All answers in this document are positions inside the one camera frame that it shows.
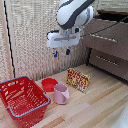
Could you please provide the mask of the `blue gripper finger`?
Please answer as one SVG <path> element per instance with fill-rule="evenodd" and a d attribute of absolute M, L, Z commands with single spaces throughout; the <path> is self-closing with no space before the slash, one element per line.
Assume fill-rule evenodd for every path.
<path fill-rule="evenodd" d="M 54 55 L 54 57 L 58 57 L 58 51 L 57 51 L 57 49 L 54 49 L 53 55 Z"/>
<path fill-rule="evenodd" d="M 70 48 L 67 48 L 66 49 L 66 55 L 70 55 L 71 54 L 71 49 Z"/>

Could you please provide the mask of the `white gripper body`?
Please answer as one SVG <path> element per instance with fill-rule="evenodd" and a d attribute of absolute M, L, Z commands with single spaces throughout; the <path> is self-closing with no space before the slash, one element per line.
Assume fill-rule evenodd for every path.
<path fill-rule="evenodd" d="M 58 48 L 71 45 L 77 45 L 80 40 L 80 33 L 71 33 L 62 35 L 58 30 L 47 33 L 47 46 L 49 48 Z"/>

